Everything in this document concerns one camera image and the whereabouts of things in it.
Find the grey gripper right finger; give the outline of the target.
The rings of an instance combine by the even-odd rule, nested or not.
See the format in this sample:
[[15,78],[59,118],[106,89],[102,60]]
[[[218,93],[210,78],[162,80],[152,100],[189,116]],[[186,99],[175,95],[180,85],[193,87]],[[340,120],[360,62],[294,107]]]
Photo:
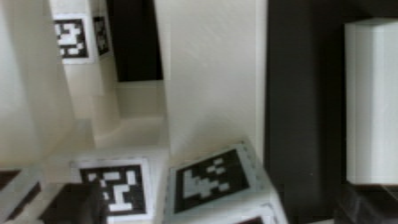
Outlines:
[[346,185],[335,224],[398,224],[398,185]]

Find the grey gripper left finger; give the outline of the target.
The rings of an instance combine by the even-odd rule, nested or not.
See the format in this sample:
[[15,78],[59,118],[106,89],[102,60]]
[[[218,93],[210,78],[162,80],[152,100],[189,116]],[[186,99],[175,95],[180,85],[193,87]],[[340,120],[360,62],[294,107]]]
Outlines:
[[42,213],[43,224],[106,224],[106,204],[100,186],[70,183]]

